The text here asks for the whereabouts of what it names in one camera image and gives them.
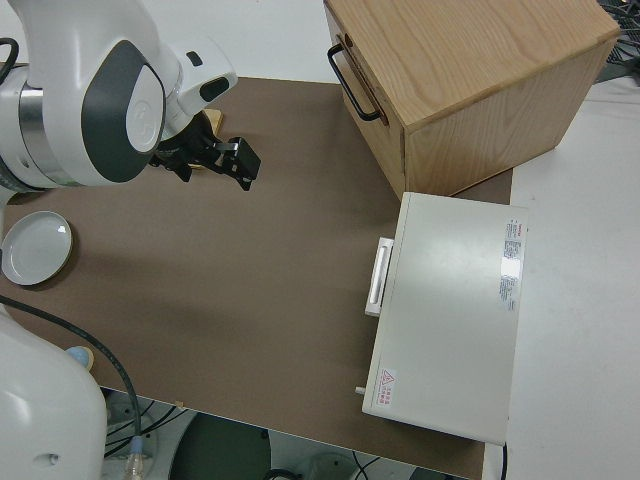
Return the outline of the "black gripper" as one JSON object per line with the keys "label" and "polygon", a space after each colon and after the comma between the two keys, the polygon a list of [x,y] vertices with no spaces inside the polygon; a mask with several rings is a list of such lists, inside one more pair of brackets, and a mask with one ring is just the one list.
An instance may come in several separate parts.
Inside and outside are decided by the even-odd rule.
{"label": "black gripper", "polygon": [[161,141],[148,164],[173,172],[185,183],[191,179],[192,165],[202,166],[233,178],[244,191],[249,191],[257,179],[261,160],[243,137],[221,142],[214,135],[208,116],[200,112],[178,134]]}

